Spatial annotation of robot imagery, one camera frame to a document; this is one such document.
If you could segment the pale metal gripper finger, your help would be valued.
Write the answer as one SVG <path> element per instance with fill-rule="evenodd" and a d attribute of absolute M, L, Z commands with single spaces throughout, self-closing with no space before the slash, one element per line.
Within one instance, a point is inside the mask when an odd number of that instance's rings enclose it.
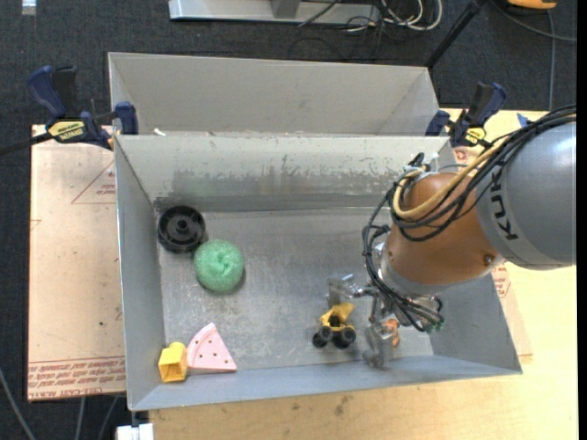
<path fill-rule="evenodd" d="M 334 306 L 366 295 L 363 285 L 355 281 L 353 273 L 335 275 L 327 279 L 327 303 Z"/>
<path fill-rule="evenodd" d="M 382 369 L 393 360 L 395 348 L 395 321 L 387 320 L 370 324 L 365 330 L 368 348 L 363 359 L 372 367 Z"/>

